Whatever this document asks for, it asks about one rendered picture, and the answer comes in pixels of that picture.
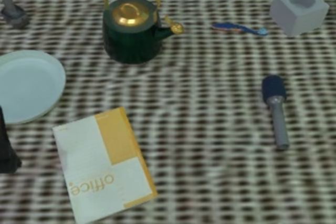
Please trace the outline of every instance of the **notebook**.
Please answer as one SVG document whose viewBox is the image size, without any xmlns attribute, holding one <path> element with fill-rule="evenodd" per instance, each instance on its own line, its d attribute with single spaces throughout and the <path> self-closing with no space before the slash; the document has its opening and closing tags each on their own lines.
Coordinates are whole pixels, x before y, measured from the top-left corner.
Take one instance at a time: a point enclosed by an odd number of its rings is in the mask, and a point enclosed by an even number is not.
<svg viewBox="0 0 336 224">
<path fill-rule="evenodd" d="M 76 223 L 91 223 L 157 196 L 124 108 L 52 130 Z"/>
</svg>

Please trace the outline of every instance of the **teapot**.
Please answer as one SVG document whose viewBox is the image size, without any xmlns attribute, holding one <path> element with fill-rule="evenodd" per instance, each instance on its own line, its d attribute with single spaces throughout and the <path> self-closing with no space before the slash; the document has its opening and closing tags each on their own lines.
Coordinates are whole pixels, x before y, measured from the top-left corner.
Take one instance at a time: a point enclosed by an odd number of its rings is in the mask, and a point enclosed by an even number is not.
<svg viewBox="0 0 336 224">
<path fill-rule="evenodd" d="M 103 45 L 109 57 L 127 65 L 143 64 L 162 48 L 162 40 L 182 34 L 184 28 L 168 16 L 162 27 L 159 17 L 161 0 L 104 0 Z"/>
</svg>

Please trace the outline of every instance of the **gold teapot lid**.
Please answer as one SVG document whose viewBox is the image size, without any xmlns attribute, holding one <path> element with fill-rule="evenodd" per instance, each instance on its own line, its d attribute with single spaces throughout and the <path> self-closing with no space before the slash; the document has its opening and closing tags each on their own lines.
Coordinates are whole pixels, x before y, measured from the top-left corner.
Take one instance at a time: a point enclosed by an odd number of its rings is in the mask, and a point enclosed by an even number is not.
<svg viewBox="0 0 336 224">
<path fill-rule="evenodd" d="M 127 27 L 144 24 L 150 17 L 150 10 L 139 2 L 126 2 L 115 7 L 112 11 L 114 21 Z"/>
</svg>

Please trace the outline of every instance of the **white plate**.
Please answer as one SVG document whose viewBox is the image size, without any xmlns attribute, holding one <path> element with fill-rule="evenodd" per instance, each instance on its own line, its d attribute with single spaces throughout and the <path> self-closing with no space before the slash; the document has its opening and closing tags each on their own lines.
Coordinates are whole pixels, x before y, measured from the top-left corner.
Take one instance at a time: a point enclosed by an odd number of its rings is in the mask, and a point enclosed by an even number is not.
<svg viewBox="0 0 336 224">
<path fill-rule="evenodd" d="M 64 91 L 62 64 L 42 51 L 0 56 L 0 106 L 6 124 L 27 123 L 49 112 Z"/>
</svg>

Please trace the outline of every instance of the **tablecloth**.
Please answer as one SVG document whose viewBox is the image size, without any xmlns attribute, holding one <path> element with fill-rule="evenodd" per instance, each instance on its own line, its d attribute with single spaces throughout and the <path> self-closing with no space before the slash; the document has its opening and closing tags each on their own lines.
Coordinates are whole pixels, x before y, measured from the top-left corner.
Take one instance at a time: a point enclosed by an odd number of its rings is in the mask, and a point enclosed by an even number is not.
<svg viewBox="0 0 336 224">
<path fill-rule="evenodd" d="M 162 17 L 186 33 L 123 66 L 102 47 L 102 0 L 15 0 L 31 23 L 0 22 L 0 55 L 43 50 L 67 85 L 51 112 L 8 127 L 23 167 L 0 175 L 0 223 L 74 223 L 51 128 L 123 106 L 159 196 L 98 223 L 335 224 L 336 0 L 325 1 L 321 29 L 287 38 L 271 0 L 162 0 Z M 270 34 L 211 30 L 225 21 Z M 260 95 L 268 74 L 288 91 L 286 152 L 275 151 Z"/>
</svg>

